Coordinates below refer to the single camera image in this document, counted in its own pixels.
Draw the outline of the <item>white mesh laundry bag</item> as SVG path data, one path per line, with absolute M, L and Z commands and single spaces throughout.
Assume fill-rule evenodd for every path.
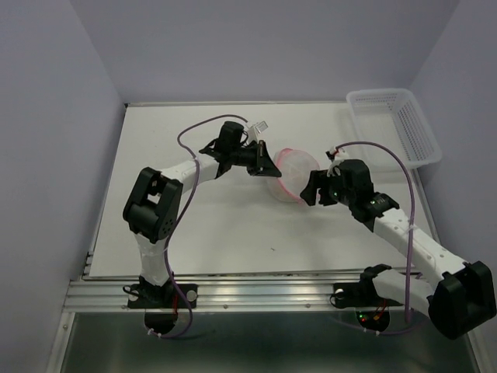
M 281 177 L 266 180 L 271 195 L 280 202 L 302 204 L 300 194 L 308 184 L 310 172 L 319 170 L 318 161 L 309 153 L 292 148 L 278 151 L 273 161 Z

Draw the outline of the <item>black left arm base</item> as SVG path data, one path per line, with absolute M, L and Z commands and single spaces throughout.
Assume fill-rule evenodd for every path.
M 163 286 L 149 284 L 147 281 L 124 285 L 129 309 L 187 309 L 178 291 L 170 281 Z

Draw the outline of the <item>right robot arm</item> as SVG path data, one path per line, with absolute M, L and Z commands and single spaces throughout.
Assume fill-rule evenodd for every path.
M 450 340 L 496 316 L 490 269 L 451 253 L 413 225 L 398 202 L 374 189 L 363 161 L 312 171 L 301 198 L 309 206 L 348 207 L 356 221 L 405 256 L 408 269 L 422 275 L 413 279 L 386 264 L 367 267 L 357 282 L 339 284 L 330 297 L 336 308 L 404 305 L 427 316 Z

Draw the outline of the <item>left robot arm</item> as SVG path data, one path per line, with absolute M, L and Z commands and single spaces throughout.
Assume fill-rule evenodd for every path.
M 247 126 L 236 121 L 242 119 L 238 116 L 233 116 L 233 121 L 229 115 L 214 119 L 225 120 L 219 135 L 197 152 L 182 141 L 182 136 L 208 120 L 177 136 L 178 145 L 189 153 L 190 159 L 167 169 L 142 169 L 123 209 L 123 219 L 134 233 L 140 253 L 139 281 L 147 285 L 146 297 L 157 306 L 172 300 L 173 288 L 168 283 L 172 271 L 165 253 L 198 186 L 220 178 L 234 166 L 245 168 L 250 176 L 281 177 L 266 143 L 259 139 L 268 127 L 266 122 Z

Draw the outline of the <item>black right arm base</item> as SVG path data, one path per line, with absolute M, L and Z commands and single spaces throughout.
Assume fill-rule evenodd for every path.
M 373 279 L 387 270 L 387 264 L 367 267 L 356 282 L 341 282 L 333 285 L 333 293 L 329 296 L 331 305 L 338 309 L 367 308 L 383 305 L 384 299 L 374 287 Z

